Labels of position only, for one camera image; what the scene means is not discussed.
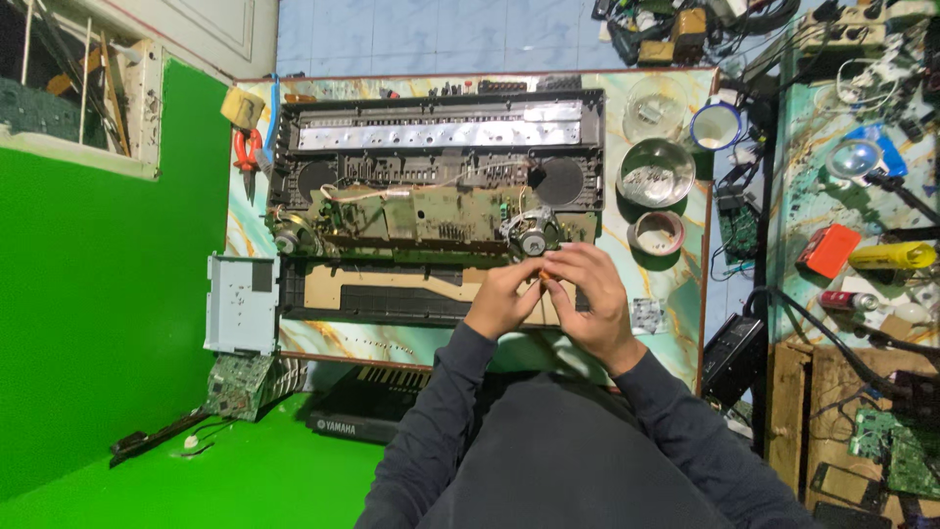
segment window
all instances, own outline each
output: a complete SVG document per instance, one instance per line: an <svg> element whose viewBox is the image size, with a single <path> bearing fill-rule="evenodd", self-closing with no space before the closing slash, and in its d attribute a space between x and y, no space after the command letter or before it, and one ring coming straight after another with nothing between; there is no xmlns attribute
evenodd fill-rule
<svg viewBox="0 0 940 529"><path fill-rule="evenodd" d="M158 176L159 43L82 3L6 0L0 47L0 147Z"/></svg>

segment yellow sponge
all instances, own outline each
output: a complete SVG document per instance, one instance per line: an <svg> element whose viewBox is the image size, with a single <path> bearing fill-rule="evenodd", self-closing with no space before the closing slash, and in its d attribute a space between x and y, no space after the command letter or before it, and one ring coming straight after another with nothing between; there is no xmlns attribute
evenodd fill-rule
<svg viewBox="0 0 940 529"><path fill-rule="evenodd" d="M255 128L263 109L263 99L238 87L228 87L226 99L222 102L222 115L245 130Z"/></svg>

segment red box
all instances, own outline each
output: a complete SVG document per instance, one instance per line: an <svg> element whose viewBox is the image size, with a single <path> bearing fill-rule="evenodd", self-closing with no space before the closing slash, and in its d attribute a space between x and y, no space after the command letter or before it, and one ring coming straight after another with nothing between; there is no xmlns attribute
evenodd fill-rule
<svg viewBox="0 0 940 529"><path fill-rule="evenodd" d="M813 233L807 247L796 258L796 265L831 280L838 275L842 266L849 260L849 254L861 240L860 234L841 224L820 228Z"/></svg>

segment yellow spray can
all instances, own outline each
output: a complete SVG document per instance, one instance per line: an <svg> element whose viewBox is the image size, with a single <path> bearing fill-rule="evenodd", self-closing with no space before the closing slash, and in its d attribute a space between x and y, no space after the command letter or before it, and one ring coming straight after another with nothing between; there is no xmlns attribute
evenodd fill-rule
<svg viewBox="0 0 940 529"><path fill-rule="evenodd" d="M849 265L859 270L871 268L923 268L937 258L927 243L898 243L859 248L849 256Z"/></svg>

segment hand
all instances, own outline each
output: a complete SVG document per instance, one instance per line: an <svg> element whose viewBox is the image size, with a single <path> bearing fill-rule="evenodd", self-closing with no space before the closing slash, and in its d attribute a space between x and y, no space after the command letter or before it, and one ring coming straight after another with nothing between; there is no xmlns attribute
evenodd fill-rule
<svg viewBox="0 0 940 529"><path fill-rule="evenodd" d="M542 290L540 282L535 281L522 296L516 291L543 264L544 259L531 258L518 264L492 268L463 322L490 340L519 327L539 303Z"/></svg>
<svg viewBox="0 0 940 529"><path fill-rule="evenodd" d="M581 287L590 303L589 313L579 313L558 281L545 281L561 329L597 357L611 377L633 369L647 348L630 330L627 291L610 256L594 245L565 244L545 253L544 270Z"/></svg>

